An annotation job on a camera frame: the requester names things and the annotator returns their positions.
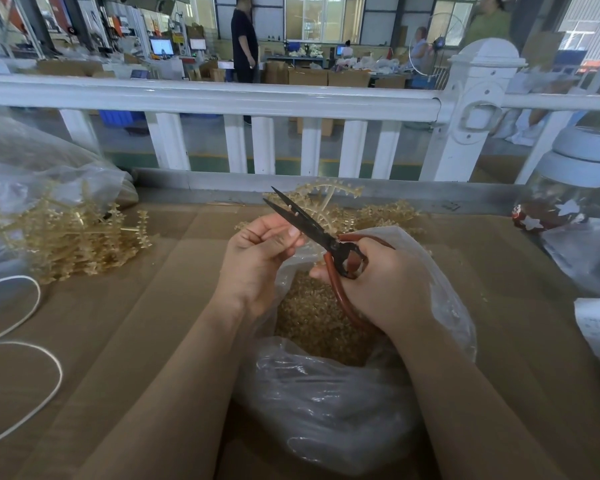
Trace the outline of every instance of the green shirt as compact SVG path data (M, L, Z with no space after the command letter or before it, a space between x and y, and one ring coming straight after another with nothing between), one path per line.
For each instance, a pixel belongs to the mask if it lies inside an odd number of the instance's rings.
M483 38L503 38L511 41L509 37L510 26L511 14L503 10L498 9L490 15L482 13L476 15L464 35L464 40L460 43L460 48Z

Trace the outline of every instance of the small bottle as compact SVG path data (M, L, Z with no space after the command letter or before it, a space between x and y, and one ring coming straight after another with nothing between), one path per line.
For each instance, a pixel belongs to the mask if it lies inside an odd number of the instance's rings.
M586 222L592 194L599 188L600 130L565 128L520 192L513 222L535 233Z

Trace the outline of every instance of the person's right hand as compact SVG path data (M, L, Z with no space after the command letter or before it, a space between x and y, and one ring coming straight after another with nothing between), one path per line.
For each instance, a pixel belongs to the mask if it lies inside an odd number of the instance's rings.
M391 339L414 322L432 318L430 275L418 258L373 239L361 239L358 246L368 258L367 267L355 280L341 278L353 306ZM329 283L324 263L310 275Z

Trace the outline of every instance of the person's left hand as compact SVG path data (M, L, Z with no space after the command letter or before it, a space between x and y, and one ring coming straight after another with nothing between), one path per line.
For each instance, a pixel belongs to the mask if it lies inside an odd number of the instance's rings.
M282 216L257 218L229 240L213 301L250 320L259 317L273 302L280 265L303 244L300 231Z

